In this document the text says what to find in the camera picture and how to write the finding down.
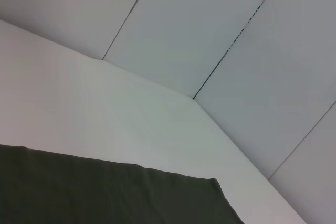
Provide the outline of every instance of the fabric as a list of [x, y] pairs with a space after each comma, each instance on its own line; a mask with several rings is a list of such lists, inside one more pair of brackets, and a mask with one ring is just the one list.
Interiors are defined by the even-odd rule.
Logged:
[[0, 223], [242, 223], [216, 179], [0, 145]]

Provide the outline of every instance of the wall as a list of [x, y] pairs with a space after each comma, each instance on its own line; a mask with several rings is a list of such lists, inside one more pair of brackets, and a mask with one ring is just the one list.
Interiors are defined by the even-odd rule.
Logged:
[[0, 144], [216, 178], [244, 223], [303, 223], [194, 100], [1, 20], [0, 133]]
[[266, 0], [196, 101], [269, 178], [336, 100], [334, 0]]
[[136, 0], [0, 0], [0, 19], [102, 59]]
[[139, 0], [105, 60], [193, 97], [262, 0]]
[[270, 179], [308, 224], [336, 220], [335, 139], [333, 106]]

